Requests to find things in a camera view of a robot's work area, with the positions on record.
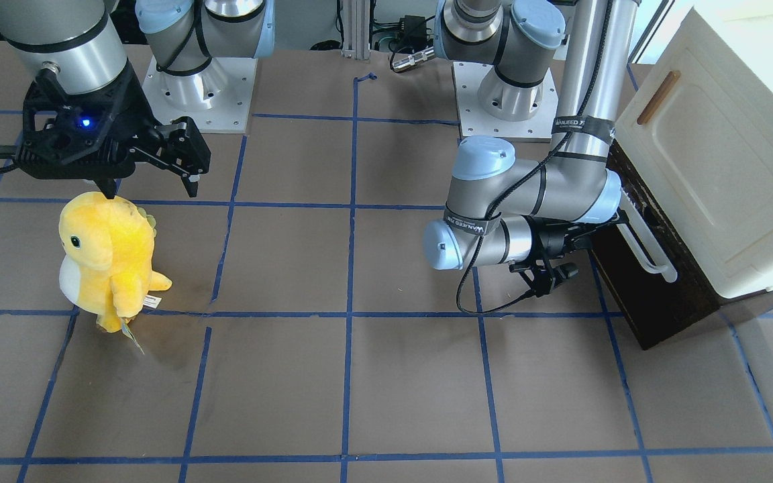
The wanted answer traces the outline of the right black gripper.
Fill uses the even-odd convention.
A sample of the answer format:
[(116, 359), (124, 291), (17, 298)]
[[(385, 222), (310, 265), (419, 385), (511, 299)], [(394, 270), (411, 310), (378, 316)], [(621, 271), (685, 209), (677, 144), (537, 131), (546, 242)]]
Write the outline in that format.
[[(135, 163), (145, 161), (177, 174), (188, 197), (196, 198), (200, 178), (211, 171), (211, 149), (193, 118), (175, 119), (171, 126), (168, 143), (168, 138), (150, 120), (135, 115), (117, 116), (115, 174), (130, 176)], [(120, 178), (96, 178), (94, 183), (110, 201), (119, 192)]]

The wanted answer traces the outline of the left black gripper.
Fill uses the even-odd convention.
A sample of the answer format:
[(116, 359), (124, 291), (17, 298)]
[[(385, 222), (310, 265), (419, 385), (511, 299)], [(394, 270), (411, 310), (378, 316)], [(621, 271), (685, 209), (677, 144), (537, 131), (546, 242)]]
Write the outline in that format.
[(619, 224), (629, 223), (624, 210), (616, 210), (614, 215), (603, 223), (587, 224), (564, 222), (550, 218), (531, 218), (533, 247), (531, 255), (537, 259), (561, 259), (566, 254), (592, 247), (591, 235)]

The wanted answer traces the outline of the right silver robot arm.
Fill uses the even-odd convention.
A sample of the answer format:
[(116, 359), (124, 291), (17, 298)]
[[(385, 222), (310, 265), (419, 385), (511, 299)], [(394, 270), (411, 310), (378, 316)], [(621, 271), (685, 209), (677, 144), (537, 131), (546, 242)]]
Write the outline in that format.
[(203, 138), (240, 91), (221, 59), (257, 59), (275, 46), (272, 1), (138, 1), (150, 71), (170, 114), (156, 115), (104, 1), (0, 1), (0, 34), (32, 76), (15, 169), (40, 180), (94, 183), (105, 198), (138, 163), (179, 178), (191, 198), (211, 167)]

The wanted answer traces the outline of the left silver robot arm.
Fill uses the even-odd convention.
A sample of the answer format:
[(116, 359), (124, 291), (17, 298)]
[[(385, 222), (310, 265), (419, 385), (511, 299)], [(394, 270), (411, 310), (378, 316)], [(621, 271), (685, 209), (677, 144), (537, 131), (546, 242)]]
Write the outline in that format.
[[(570, 26), (550, 153), (520, 159), (502, 138), (460, 143), (445, 210), (424, 229), (435, 269), (464, 270), (560, 256), (570, 228), (600, 226), (619, 210), (622, 182), (607, 167), (638, 1), (579, 1)], [(491, 64), (503, 87), (536, 89), (564, 39), (546, 1), (442, 1), (435, 51)]]

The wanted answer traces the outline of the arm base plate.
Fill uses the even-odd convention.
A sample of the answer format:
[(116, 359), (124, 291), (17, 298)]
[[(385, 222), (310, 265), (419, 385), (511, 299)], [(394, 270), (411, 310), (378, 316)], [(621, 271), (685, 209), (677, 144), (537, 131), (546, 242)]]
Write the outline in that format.
[(461, 136), (550, 141), (558, 106), (550, 70), (540, 85), (530, 88), (509, 85), (487, 64), (454, 62), (453, 74)]
[(202, 133), (246, 133), (258, 59), (213, 58), (203, 71), (172, 76), (151, 58), (142, 90), (162, 123), (187, 116)]

